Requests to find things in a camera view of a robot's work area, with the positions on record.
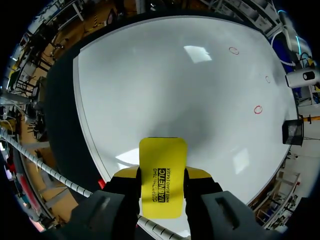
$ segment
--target blue light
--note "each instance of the blue light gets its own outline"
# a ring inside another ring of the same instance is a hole
[[[280,12],[283,12],[283,13],[285,13],[285,14],[287,13],[287,12],[284,11],[284,10],[279,10],[279,11],[278,11],[278,14],[279,14]]]
[[[298,42],[298,47],[299,47],[299,55],[301,55],[301,48],[300,48],[300,42],[298,36],[295,36],[296,41]]]

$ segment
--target white device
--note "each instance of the white device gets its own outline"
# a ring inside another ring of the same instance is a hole
[[[320,73],[318,68],[303,68],[297,71],[289,72],[285,75],[288,86],[292,89],[304,86],[315,85],[320,82]]]

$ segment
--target yellow whiteboard eraser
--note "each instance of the yellow whiteboard eraser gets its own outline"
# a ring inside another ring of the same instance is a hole
[[[181,216],[187,144],[178,137],[147,137],[139,144],[142,214],[151,219]]]

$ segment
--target metal rack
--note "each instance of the metal rack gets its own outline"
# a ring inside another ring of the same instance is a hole
[[[215,12],[251,22],[270,38],[281,27],[274,7],[266,0],[199,0]]]
[[[285,179],[284,175],[289,175],[289,179]],[[272,225],[283,215],[285,211],[292,212],[287,205],[293,199],[293,195],[297,184],[299,182],[300,173],[291,172],[284,170],[283,168],[279,169],[276,174],[276,183],[273,189],[267,194],[266,198],[253,210],[256,215],[256,218],[263,223],[265,229],[272,228]],[[282,185],[289,186],[289,192],[283,193],[280,192],[280,187]],[[270,207],[270,203],[276,204],[276,208],[273,209]]]

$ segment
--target white cable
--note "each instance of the white cable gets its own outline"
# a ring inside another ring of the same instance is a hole
[[[138,215],[138,224],[144,229],[151,237],[157,240],[184,240],[185,238],[176,234],[163,226],[145,218],[144,216]]]
[[[276,32],[276,33],[273,35],[273,37],[272,37],[272,39],[271,39],[271,47],[272,47],[272,48],[274,48],[274,40],[275,40],[276,36],[279,35],[279,34],[281,34],[281,33],[282,33],[282,30]],[[288,65],[288,66],[291,66],[291,67],[294,67],[294,66],[296,65],[294,62],[293,62],[293,63],[289,63],[289,62],[286,62],[286,61],[281,60],[280,58],[279,58],[279,60],[280,60],[281,63],[283,63],[283,64],[285,64],[285,65]]]
[[[16,140],[14,140],[4,127],[0,129],[0,136],[2,136],[8,143],[10,143],[13,147],[15,147],[20,153],[26,156],[31,162],[41,168],[43,171],[57,179],[59,182],[65,184],[67,187],[76,191],[77,193],[89,198],[93,193],[84,189],[83,187],[75,184],[74,182],[66,179],[64,176],[53,170],[51,167],[42,162],[37,156],[32,155],[25,147],[20,145]],[[138,224],[146,230],[147,233],[151,235],[150,232],[154,233],[156,236],[160,237],[164,240],[183,240],[184,238],[163,226],[158,225],[157,223],[138,215]]]
[[[10,143],[12,146],[14,146],[20,153],[22,153],[24,156],[26,156],[31,162],[33,162],[35,165],[37,165],[39,168],[41,168],[43,171],[57,179],[59,182],[66,185],[68,188],[71,188],[72,190],[76,191],[77,193],[85,196],[90,197],[92,195],[92,192],[84,189],[83,187],[75,184],[74,182],[66,179],[64,176],[53,170],[48,165],[44,164],[37,156],[32,155],[25,147],[20,145],[16,140],[14,140],[10,135],[8,135],[8,132],[4,127],[1,127],[0,129],[0,136],[3,137],[8,143]]]
[[[3,119],[3,120],[0,120],[0,122],[8,123],[10,128],[11,128],[11,134],[14,134],[14,130],[13,130],[13,128],[12,128],[12,126],[11,126],[11,124],[10,124],[10,122],[8,120]],[[9,145],[8,145],[8,141],[6,139],[5,139],[5,142],[6,142],[6,147],[7,147],[7,150],[8,150],[7,154],[8,154],[8,156],[10,156]]]
[[[277,15],[278,15],[277,9],[276,9],[275,4],[274,4],[274,1],[273,1],[273,0],[271,0],[271,2],[272,2],[273,9],[274,9],[274,11],[275,11],[275,14],[277,14]]]

